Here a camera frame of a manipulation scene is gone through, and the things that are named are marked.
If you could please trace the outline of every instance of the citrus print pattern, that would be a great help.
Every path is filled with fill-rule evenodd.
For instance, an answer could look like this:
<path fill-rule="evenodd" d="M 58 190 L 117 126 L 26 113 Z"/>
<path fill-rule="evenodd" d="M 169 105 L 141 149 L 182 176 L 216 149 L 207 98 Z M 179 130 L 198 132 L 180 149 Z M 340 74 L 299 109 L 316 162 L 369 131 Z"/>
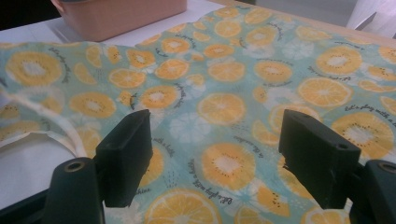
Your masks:
<path fill-rule="evenodd" d="M 290 109 L 360 147 L 362 164 L 396 161 L 396 49 L 362 40 L 243 5 L 134 47 L 0 43 L 0 152 L 43 133 L 75 155 L 79 138 L 92 158 L 148 109 L 150 166 L 106 223 L 348 223 L 318 208 L 278 147 Z"/>
<path fill-rule="evenodd" d="M 190 65 L 179 59 L 169 59 L 163 62 L 156 70 L 155 75 L 164 79 L 178 79 L 186 75 Z"/>
<path fill-rule="evenodd" d="M 154 180 L 156 180 L 163 173 L 163 154 L 154 147 L 152 149 L 152 157 L 149 161 L 149 166 L 146 173 L 140 180 L 139 188 L 145 187 Z"/>
<path fill-rule="evenodd" d="M 241 189 L 254 177 L 256 164 L 253 155 L 241 145 L 218 143 L 202 155 L 205 178 L 227 189 Z"/>
<path fill-rule="evenodd" d="M 279 143 L 279 137 L 271 133 L 260 120 L 255 120 L 251 128 L 253 137 L 268 146 L 274 146 Z"/>
<path fill-rule="evenodd" d="M 202 193 L 188 189 L 172 189 L 149 206 L 145 223 L 219 224 L 221 219 L 216 206 Z"/>
<path fill-rule="evenodd" d="M 82 83 L 88 85 L 96 85 L 96 79 L 91 75 L 88 68 L 83 63 L 76 63 L 74 67 L 74 74 L 76 75 L 77 79 Z"/>
<path fill-rule="evenodd" d="M 393 149 L 392 129 L 368 112 L 345 115 L 332 124 L 332 129 L 359 147 L 364 158 L 379 159 Z"/>
<path fill-rule="evenodd" d="M 254 71 L 257 76 L 269 83 L 286 81 L 292 75 L 292 71 L 288 65 L 278 62 L 264 61 L 256 63 Z"/>
<path fill-rule="evenodd" d="M 317 41 L 317 40 L 323 40 L 323 39 L 330 39 L 332 38 L 331 35 L 328 35 L 327 33 L 314 29 L 309 26 L 299 26 L 296 29 L 296 34 L 298 37 L 300 37 L 302 40 L 307 40 L 307 41 Z"/>
<path fill-rule="evenodd" d="M 317 106 L 339 106 L 346 104 L 352 95 L 352 89 L 324 77 L 312 77 L 298 87 L 298 93 L 307 102 Z"/>
<path fill-rule="evenodd" d="M 219 125 L 234 124 L 246 113 L 244 101 L 230 93 L 212 93 L 198 104 L 197 109 L 201 117 Z"/>
<path fill-rule="evenodd" d="M 379 100 L 390 114 L 396 115 L 396 99 L 392 99 L 388 96 L 380 96 Z"/>
<path fill-rule="evenodd" d="M 166 53 L 180 53 L 189 49 L 190 44 L 186 40 L 178 37 L 163 40 L 163 51 Z"/>
<path fill-rule="evenodd" d="M 267 91 L 266 91 L 265 88 L 262 87 L 262 86 L 258 86 L 258 87 L 256 87 L 256 88 L 254 88 L 252 95 L 253 95 L 253 98 L 254 98 L 257 102 L 259 102 L 259 103 L 261 103 L 261 104 L 263 104 L 264 102 L 266 102 L 267 99 L 268 99 L 268 97 L 267 97 Z"/>
<path fill-rule="evenodd" d="M 116 106 L 110 97 L 95 91 L 72 96 L 69 107 L 76 112 L 99 119 L 108 118 L 116 111 Z"/>
<path fill-rule="evenodd" d="M 24 86 L 44 86 L 62 74 L 59 61 L 46 53 L 23 51 L 11 56 L 6 64 L 7 74 Z"/>
<path fill-rule="evenodd" d="M 210 45 L 204 50 L 204 55 L 208 58 L 221 58 L 230 54 L 233 54 L 233 47 L 228 45 Z"/>
<path fill-rule="evenodd" d="M 234 223 L 235 224 L 249 224 L 249 223 L 272 224 L 273 222 L 262 217 L 256 209 L 250 208 L 248 206 L 242 206 L 236 213 L 236 216 L 234 218 Z"/>
<path fill-rule="evenodd" d="M 380 47 L 378 52 L 384 60 L 389 63 L 396 63 L 396 49 Z"/>
<path fill-rule="evenodd" d="M 276 31 L 271 26 L 264 26 L 250 31 L 247 34 L 246 41 L 250 45 L 264 46 L 271 44 L 276 36 Z"/>
<path fill-rule="evenodd" d="M 374 91 L 374 92 L 396 91 L 395 86 L 381 86 L 376 84 L 374 81 L 368 79 L 364 79 L 360 81 L 359 87 L 366 91 Z"/>
<path fill-rule="evenodd" d="M 128 49 L 129 63 L 136 68 L 145 68 L 155 63 L 154 54 L 146 50 Z"/>
<path fill-rule="evenodd" d="M 21 120 L 2 127 L 0 130 L 0 142 L 20 134 L 32 133 L 39 130 L 40 125 L 37 122 L 32 120 Z"/>
<path fill-rule="evenodd" d="M 300 197 L 311 199 L 312 196 L 304 187 L 304 185 L 302 185 L 297 177 L 290 171 L 288 171 L 284 166 L 285 158 L 281 157 L 279 162 L 277 163 L 277 171 L 283 183 L 288 187 L 291 192 L 299 195 Z"/>
<path fill-rule="evenodd" d="M 307 211 L 301 219 L 301 224 L 327 224 L 327 223 L 345 223 L 349 224 L 349 216 L 345 211 L 313 207 Z"/>
<path fill-rule="evenodd" d="M 209 67 L 207 73 L 217 81 L 235 82 L 245 74 L 245 65 L 242 63 L 215 63 Z"/>
<path fill-rule="evenodd" d="M 270 18 L 272 13 L 264 8 L 253 8 L 245 16 L 245 23 L 247 24 L 257 24 L 266 21 Z"/>
<path fill-rule="evenodd" d="M 367 70 L 373 77 L 379 77 L 387 81 L 396 81 L 396 75 L 388 68 L 369 66 Z"/>
<path fill-rule="evenodd" d="M 102 67 L 102 49 L 99 45 L 91 45 L 85 50 L 85 57 L 91 65 L 100 68 Z"/>
<path fill-rule="evenodd" d="M 118 63 L 122 58 L 119 49 L 114 45 L 106 48 L 106 56 L 111 63 Z"/>
<path fill-rule="evenodd" d="M 241 32 L 241 24 L 237 21 L 219 21 L 215 26 L 215 32 L 222 37 L 232 37 Z"/>
<path fill-rule="evenodd" d="M 81 138 L 87 156 L 93 158 L 96 154 L 96 147 L 102 141 L 99 132 L 90 127 L 78 127 L 77 132 Z"/>
<path fill-rule="evenodd" d="M 121 68 L 111 71 L 108 80 L 119 88 L 136 88 L 145 82 L 146 74 Z"/>
<path fill-rule="evenodd" d="M 350 47 L 335 47 L 318 56 L 317 66 L 325 73 L 349 75 L 361 66 L 361 55 Z"/>
<path fill-rule="evenodd" d="M 147 89 L 140 102 L 147 108 L 165 108 L 177 98 L 177 90 L 172 86 L 156 86 Z"/>
<path fill-rule="evenodd" d="M 317 120 L 320 120 L 318 112 L 306 105 L 278 105 L 271 110 L 271 113 L 268 117 L 271 128 L 276 133 L 280 133 L 280 129 L 282 127 L 283 113 L 285 113 L 285 109 L 305 113 Z"/>
<path fill-rule="evenodd" d="M 264 184 L 259 186 L 256 197 L 259 204 L 266 210 L 282 217 L 290 215 L 289 204 L 285 201 L 285 198 Z"/>

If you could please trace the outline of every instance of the kiwi slice print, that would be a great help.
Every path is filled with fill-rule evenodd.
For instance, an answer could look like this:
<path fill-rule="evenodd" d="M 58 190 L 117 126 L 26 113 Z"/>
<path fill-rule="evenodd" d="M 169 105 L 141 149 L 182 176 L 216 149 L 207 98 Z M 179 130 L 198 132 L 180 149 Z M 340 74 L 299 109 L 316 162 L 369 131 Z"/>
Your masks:
<path fill-rule="evenodd" d="M 9 77 L 23 86 L 44 86 L 56 81 L 62 74 L 59 61 L 42 52 L 14 53 L 6 64 Z"/>
<path fill-rule="evenodd" d="M 155 57 L 150 51 L 128 49 L 126 55 L 131 66 L 136 68 L 145 68 L 155 63 Z"/>
<path fill-rule="evenodd" d="M 361 66 L 361 55 L 355 49 L 339 46 L 326 50 L 317 58 L 318 68 L 332 75 L 349 75 Z"/>
<path fill-rule="evenodd" d="M 202 154 L 204 177 L 214 185 L 241 189 L 254 178 L 254 156 L 234 143 L 218 143 Z"/>
<path fill-rule="evenodd" d="M 392 129 L 368 112 L 345 115 L 332 124 L 332 129 L 359 147 L 363 158 L 379 159 L 393 149 Z"/>
<path fill-rule="evenodd" d="M 83 115 L 105 119 L 113 115 L 116 105 L 107 95 L 96 92 L 83 92 L 74 95 L 69 102 L 69 107 Z"/>

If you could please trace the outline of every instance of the lemon slice print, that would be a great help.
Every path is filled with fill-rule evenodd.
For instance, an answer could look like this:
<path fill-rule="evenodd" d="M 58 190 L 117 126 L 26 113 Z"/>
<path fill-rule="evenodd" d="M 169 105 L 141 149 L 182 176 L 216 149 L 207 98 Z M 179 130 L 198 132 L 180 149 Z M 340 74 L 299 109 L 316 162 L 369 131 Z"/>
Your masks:
<path fill-rule="evenodd" d="M 279 174 L 280 179 L 282 179 L 283 183 L 288 187 L 288 189 L 297 194 L 300 197 L 311 199 L 312 196 L 308 192 L 308 190 L 300 183 L 297 177 L 292 174 L 290 171 L 284 168 L 285 158 L 281 157 L 279 162 L 277 163 L 277 173 Z"/>
<path fill-rule="evenodd" d="M 49 96 L 46 99 L 44 99 L 43 101 L 41 101 L 41 103 L 44 107 L 46 107 L 47 109 L 55 112 L 56 114 L 61 114 L 64 106 L 61 105 L 55 98 Z"/>
<path fill-rule="evenodd" d="M 224 7 L 216 10 L 215 15 L 224 19 L 234 18 L 239 15 L 239 11 L 235 7 Z"/>
<path fill-rule="evenodd" d="M 378 67 L 378 66 L 369 66 L 367 68 L 370 75 L 374 77 L 379 77 L 386 81 L 396 81 L 396 75 L 389 68 Z"/>
<path fill-rule="evenodd" d="M 101 54 L 102 50 L 98 45 L 91 45 L 85 50 L 85 57 L 88 62 L 97 68 L 102 67 Z"/>
<path fill-rule="evenodd" d="M 254 178 L 256 163 L 252 153 L 234 143 L 217 143 L 202 154 L 207 181 L 227 189 L 241 189 Z"/>
<path fill-rule="evenodd" d="M 270 18 L 272 13 L 264 8 L 253 8 L 249 11 L 249 13 L 245 16 L 245 23 L 247 24 L 257 24 L 262 21 L 266 21 Z"/>
<path fill-rule="evenodd" d="M 76 112 L 99 119 L 108 118 L 116 111 L 113 100 L 97 91 L 74 95 L 69 101 L 69 107 Z"/>
<path fill-rule="evenodd" d="M 189 75 L 186 79 L 195 86 L 203 86 L 205 84 L 205 77 L 201 74 Z"/>
<path fill-rule="evenodd" d="M 238 35 L 241 30 L 241 24 L 237 21 L 219 21 L 215 25 L 215 33 L 222 37 Z"/>
<path fill-rule="evenodd" d="M 327 49 L 317 58 L 318 68 L 332 75 L 349 75 L 361 66 L 361 55 L 355 49 L 339 46 Z"/>
<path fill-rule="evenodd" d="M 202 42 L 205 42 L 205 41 L 208 41 L 208 40 L 210 40 L 210 35 L 205 35 L 205 34 L 202 34 L 202 33 L 200 33 L 200 32 L 196 32 L 196 31 L 194 31 L 193 33 L 192 33 L 192 36 L 194 36 L 194 38 L 196 39 L 196 40 L 198 40 L 198 41 L 202 41 Z"/>
<path fill-rule="evenodd" d="M 271 128 L 276 133 L 280 133 L 282 127 L 283 113 L 285 112 L 285 109 L 305 113 L 320 121 L 320 116 L 318 112 L 306 105 L 277 105 L 271 110 L 268 118 Z"/>
<path fill-rule="evenodd" d="M 257 201 L 262 207 L 271 213 L 282 217 L 290 216 L 289 204 L 286 199 L 278 193 L 270 190 L 264 184 L 261 184 L 258 188 Z"/>
<path fill-rule="evenodd" d="M 267 61 L 256 63 L 254 72 L 258 77 L 269 83 L 284 82 L 292 75 L 292 71 L 287 64 Z"/>
<path fill-rule="evenodd" d="M 298 93 L 312 105 L 331 107 L 346 104 L 353 90 L 338 81 L 325 77 L 312 77 L 300 84 Z"/>
<path fill-rule="evenodd" d="M 21 120 L 0 129 L 0 142 L 24 133 L 30 133 L 40 130 L 40 125 L 31 120 Z"/>
<path fill-rule="evenodd" d="M 180 25 L 177 25 L 177 26 L 174 26 L 174 27 L 168 29 L 167 32 L 177 34 L 177 33 L 180 33 L 182 30 L 184 30 L 184 28 L 186 28 L 186 26 L 187 26 L 186 23 L 182 23 Z"/>
<path fill-rule="evenodd" d="M 148 169 L 140 180 L 139 188 L 150 184 L 163 173 L 163 154 L 156 147 L 152 148 L 152 153 Z"/>
<path fill-rule="evenodd" d="M 164 79 L 178 79 L 186 75 L 190 64 L 179 59 L 169 59 L 161 63 L 155 70 L 155 75 Z"/>
<path fill-rule="evenodd" d="M 221 219 L 218 208 L 204 194 L 191 189 L 172 189 L 151 203 L 145 223 L 219 224 Z"/>
<path fill-rule="evenodd" d="M 302 40 L 307 40 L 307 41 L 318 41 L 318 40 L 332 38 L 331 35 L 328 35 L 327 33 L 323 32 L 323 31 L 317 30 L 317 29 L 309 27 L 309 26 L 297 27 L 296 34 Z"/>
<path fill-rule="evenodd" d="M 259 212 L 251 207 L 243 205 L 239 208 L 236 216 L 233 219 L 234 224 L 272 224 L 273 222 L 269 221 L 262 217 Z"/>
<path fill-rule="evenodd" d="M 108 80 L 119 88 L 136 88 L 146 80 L 146 74 L 120 68 L 111 71 Z"/>
<path fill-rule="evenodd" d="M 260 120 L 255 120 L 251 127 L 251 133 L 254 139 L 264 145 L 275 146 L 279 143 L 279 137 L 271 133 Z"/>
<path fill-rule="evenodd" d="M 244 101 L 231 93 L 209 94 L 198 104 L 197 110 L 202 118 L 219 125 L 235 124 L 246 114 Z"/>
<path fill-rule="evenodd" d="M 208 58 L 222 58 L 233 54 L 233 47 L 222 44 L 209 45 L 204 49 L 204 55 Z"/>
<path fill-rule="evenodd" d="M 193 22 L 192 25 L 199 30 L 206 30 L 206 26 L 201 21 Z"/>
<path fill-rule="evenodd" d="M 389 63 L 396 63 L 396 49 L 380 47 L 378 52 L 385 61 Z"/>
<path fill-rule="evenodd" d="M 166 53 L 180 53 L 190 48 L 189 42 L 179 37 L 166 38 L 162 42 L 163 51 Z"/>
<path fill-rule="evenodd" d="M 388 112 L 392 115 L 396 115 L 396 100 L 388 96 L 380 96 L 382 106 L 384 106 Z"/>
<path fill-rule="evenodd" d="M 9 77 L 24 86 L 49 85 L 62 74 L 57 59 L 47 53 L 23 51 L 11 55 L 6 72 Z"/>
<path fill-rule="evenodd" d="M 368 112 L 341 117 L 332 129 L 361 149 L 363 158 L 379 159 L 393 149 L 393 131 L 388 124 Z"/>
<path fill-rule="evenodd" d="M 147 108 L 165 108 L 177 98 L 177 90 L 173 86 L 156 86 L 146 89 L 140 102 Z"/>
<path fill-rule="evenodd" d="M 368 79 L 360 81 L 359 87 L 366 91 L 374 91 L 374 92 L 396 91 L 396 87 L 394 86 L 381 86 L 376 84 L 372 80 L 368 80 Z"/>
<path fill-rule="evenodd" d="M 155 63 L 154 54 L 150 51 L 128 49 L 126 55 L 129 63 L 135 68 L 145 68 Z"/>
<path fill-rule="evenodd" d="M 96 154 L 96 147 L 102 141 L 101 135 L 95 129 L 89 127 L 78 127 L 77 132 L 87 156 L 93 158 Z"/>
<path fill-rule="evenodd" d="M 265 90 L 264 87 L 258 86 L 253 89 L 253 98 L 259 102 L 260 104 L 263 104 L 267 101 L 267 91 Z"/>
<path fill-rule="evenodd" d="M 271 26 L 264 26 L 247 33 L 246 41 L 250 45 L 265 46 L 271 44 L 276 36 L 276 30 Z"/>
<path fill-rule="evenodd" d="M 161 34 L 154 35 L 154 36 L 150 37 L 149 39 L 145 39 L 140 44 L 141 45 L 149 45 L 149 44 L 154 43 L 155 41 L 157 41 L 160 37 L 161 37 Z"/>
<path fill-rule="evenodd" d="M 215 63 L 207 69 L 207 73 L 217 81 L 235 82 L 245 75 L 243 63 Z"/>
<path fill-rule="evenodd" d="M 88 85 L 97 84 L 96 79 L 91 75 L 88 68 L 83 63 L 76 63 L 73 72 L 80 82 Z"/>
<path fill-rule="evenodd" d="M 301 224 L 349 224 L 349 217 L 343 210 L 326 209 L 313 207 L 305 212 L 301 219 Z"/>

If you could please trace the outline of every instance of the white table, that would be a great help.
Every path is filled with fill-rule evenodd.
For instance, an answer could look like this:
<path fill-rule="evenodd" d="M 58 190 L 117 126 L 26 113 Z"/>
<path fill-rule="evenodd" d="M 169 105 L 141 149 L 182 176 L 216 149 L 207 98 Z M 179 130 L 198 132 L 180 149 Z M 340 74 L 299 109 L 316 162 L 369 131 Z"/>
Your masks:
<path fill-rule="evenodd" d="M 134 46 L 182 22 L 197 21 L 206 13 L 221 7 L 223 6 L 206 0 L 188 0 L 187 11 L 110 38 L 103 43 Z M 76 41 L 83 39 L 61 18 L 0 32 L 0 42 Z M 0 106 L 6 102 L 0 95 Z M 18 142 L 0 147 L 0 209 L 47 189 L 53 169 L 73 158 L 64 146 L 44 134 L 31 134 Z"/>

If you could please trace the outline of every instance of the fabric cutout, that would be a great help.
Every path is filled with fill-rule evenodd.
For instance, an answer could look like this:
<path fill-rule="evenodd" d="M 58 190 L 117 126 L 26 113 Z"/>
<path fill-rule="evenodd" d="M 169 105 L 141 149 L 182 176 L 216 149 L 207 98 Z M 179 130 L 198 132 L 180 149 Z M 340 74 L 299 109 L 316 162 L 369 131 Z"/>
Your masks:
<path fill-rule="evenodd" d="M 124 116 L 149 109 L 153 158 L 131 207 L 106 208 L 107 223 L 348 223 L 284 168 L 284 110 L 343 135 L 361 163 L 396 162 L 395 52 L 257 7 L 133 48 L 1 43 L 0 146 L 46 133 L 93 157 Z"/>

